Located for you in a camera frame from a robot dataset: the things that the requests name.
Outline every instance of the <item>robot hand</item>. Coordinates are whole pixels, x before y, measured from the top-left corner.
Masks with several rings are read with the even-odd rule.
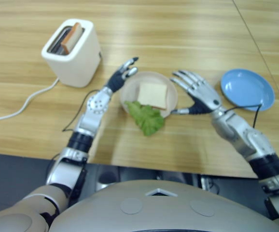
[[[173,77],[171,81],[183,88],[195,103],[189,108],[175,109],[172,111],[172,114],[207,114],[221,106],[219,94],[197,73],[179,70],[173,72],[173,75],[182,80]]]
[[[108,83],[105,85],[108,87],[113,93],[118,91],[125,83],[125,80],[133,76],[138,72],[137,67],[132,67],[130,69],[130,65],[134,64],[139,58],[134,57],[132,59],[127,60],[123,65],[119,67],[119,69],[111,76]]]

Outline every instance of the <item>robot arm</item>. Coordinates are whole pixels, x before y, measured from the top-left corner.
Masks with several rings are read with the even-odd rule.
[[[218,93],[194,72],[177,71],[171,80],[182,87],[194,100],[189,108],[174,110],[173,114],[210,113],[217,133],[240,153],[259,178],[259,183],[271,196],[265,202],[270,212],[279,215],[279,157],[267,137],[252,128],[234,111],[222,107]]]
[[[69,197],[76,198],[84,184],[88,151],[98,131],[103,115],[114,92],[118,91],[127,78],[136,74],[136,67],[130,68],[138,58],[129,59],[109,79],[107,84],[87,101],[86,112],[80,117],[67,147],[53,165],[46,184],[57,186]]]
[[[51,223],[67,207],[70,198],[79,196],[84,184],[84,166],[88,151],[108,109],[114,92],[137,72],[129,68],[138,58],[124,63],[108,83],[87,102],[70,140],[53,165],[45,186],[41,186],[6,210],[0,211],[0,232],[46,232]]]

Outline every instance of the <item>green lettuce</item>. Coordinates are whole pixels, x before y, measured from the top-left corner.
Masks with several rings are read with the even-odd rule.
[[[138,101],[125,101],[125,104],[145,136],[150,136],[163,127],[164,119],[160,114],[160,110],[153,109],[150,105],[142,106]]]

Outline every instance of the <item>food on plate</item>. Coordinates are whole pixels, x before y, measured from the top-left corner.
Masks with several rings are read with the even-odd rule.
[[[150,105],[163,110],[167,108],[167,85],[142,82],[139,88],[138,102],[140,104]]]
[[[153,109],[150,105],[141,105],[138,101],[125,101],[125,104],[145,136],[150,136],[163,127],[164,119],[159,109]]]

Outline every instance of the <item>black cable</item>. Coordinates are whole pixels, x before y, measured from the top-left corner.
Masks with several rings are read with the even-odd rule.
[[[87,97],[88,97],[91,93],[97,92],[97,91],[99,91],[99,90],[98,90],[98,89],[94,89],[94,90],[91,90],[89,93],[86,94],[86,96],[84,97],[84,100],[82,101],[82,104],[81,104],[80,108],[78,109],[77,113],[75,114],[74,118],[71,120],[71,122],[70,122],[64,129],[62,129],[62,132],[65,132],[65,131],[73,131],[72,129],[68,129],[68,127],[69,127],[69,126],[74,122],[74,120],[77,118],[77,116],[78,116],[78,114],[80,113],[80,111],[81,111],[81,109],[82,109],[82,107],[83,107],[83,105],[84,105],[84,103],[85,103]]]
[[[259,107],[257,107],[255,116],[254,116],[254,121],[253,121],[253,128],[255,128],[255,123],[256,123],[256,119],[257,119],[257,115],[259,114],[260,108],[262,107],[262,104],[259,104]]]
[[[224,113],[226,114],[227,112],[229,112],[230,110],[234,110],[234,109],[241,109],[241,108],[246,108],[246,107],[256,107],[257,106],[257,110],[254,116],[254,120],[253,120],[253,128],[255,128],[255,123],[256,123],[256,119],[257,119],[257,115],[259,114],[260,108],[262,107],[262,104],[258,104],[258,105],[244,105],[244,106],[235,106],[231,109],[226,110]]]
[[[209,189],[211,189],[211,188],[213,188],[214,186],[215,186],[215,188],[216,188],[216,194],[217,195],[219,195],[219,193],[220,193],[220,187],[219,187],[219,185],[217,185],[211,178],[209,178],[209,181],[208,181],[208,183],[209,183]]]
[[[60,153],[54,155],[54,156],[52,157],[52,159],[49,161],[49,163],[48,163],[48,165],[47,165],[47,168],[46,168],[46,171],[45,171],[45,180],[47,179],[47,176],[48,176],[48,173],[49,173],[50,168],[52,168],[52,167],[51,167],[51,164],[53,163],[54,159],[55,159],[57,156],[59,156],[59,155],[60,155]]]

